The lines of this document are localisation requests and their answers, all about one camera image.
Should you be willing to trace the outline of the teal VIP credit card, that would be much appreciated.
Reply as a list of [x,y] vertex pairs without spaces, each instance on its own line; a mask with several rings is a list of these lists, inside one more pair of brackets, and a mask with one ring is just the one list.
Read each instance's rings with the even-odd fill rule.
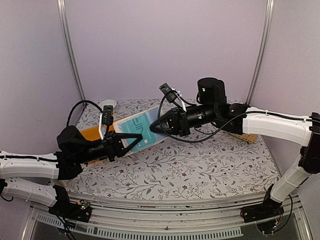
[[138,143],[138,149],[141,151],[166,138],[163,134],[151,132],[150,125],[148,116],[141,114],[121,121],[118,127],[122,133],[142,134],[142,140]]

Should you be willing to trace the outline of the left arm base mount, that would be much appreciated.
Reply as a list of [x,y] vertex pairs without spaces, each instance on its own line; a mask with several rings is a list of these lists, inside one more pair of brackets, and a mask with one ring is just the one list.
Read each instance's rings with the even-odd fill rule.
[[86,206],[82,203],[78,204],[58,200],[52,207],[49,207],[48,212],[61,218],[88,223],[92,214],[92,208],[90,205]]

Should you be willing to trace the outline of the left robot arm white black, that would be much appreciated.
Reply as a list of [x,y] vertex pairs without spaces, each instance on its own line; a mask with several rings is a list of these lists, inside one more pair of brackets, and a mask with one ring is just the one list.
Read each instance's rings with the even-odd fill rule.
[[104,159],[113,162],[125,156],[142,138],[140,133],[109,131],[101,139],[90,141],[70,125],[57,136],[58,152],[23,155],[1,151],[0,194],[40,203],[70,217],[75,210],[64,187],[27,179],[72,180],[83,171],[83,164]]

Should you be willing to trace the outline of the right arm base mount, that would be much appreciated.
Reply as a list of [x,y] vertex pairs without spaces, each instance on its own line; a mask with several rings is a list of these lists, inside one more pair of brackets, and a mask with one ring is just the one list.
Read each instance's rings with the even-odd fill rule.
[[245,223],[255,222],[280,216],[284,213],[281,203],[273,200],[264,201],[263,203],[242,207],[240,216]]

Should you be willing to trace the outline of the beige card holder wallet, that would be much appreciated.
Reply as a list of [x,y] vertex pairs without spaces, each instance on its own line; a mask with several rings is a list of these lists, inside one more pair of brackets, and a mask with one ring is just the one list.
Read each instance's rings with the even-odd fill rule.
[[138,142],[125,156],[140,152],[151,146],[159,144],[168,138],[164,133],[154,133],[150,130],[150,125],[158,120],[158,110],[159,106],[154,106],[113,123],[113,128],[116,133],[142,135],[142,140]]

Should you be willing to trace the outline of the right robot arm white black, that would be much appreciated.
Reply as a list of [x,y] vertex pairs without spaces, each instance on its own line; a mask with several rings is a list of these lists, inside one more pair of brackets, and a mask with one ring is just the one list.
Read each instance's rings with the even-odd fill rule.
[[158,113],[150,125],[153,133],[164,133],[181,141],[191,128],[212,124],[218,131],[238,135],[262,135],[301,146],[299,158],[274,185],[269,187],[258,213],[269,218],[278,204],[310,175],[320,172],[320,115],[294,116],[258,109],[242,103],[228,103],[222,80],[205,77],[197,81],[197,105],[175,107]]

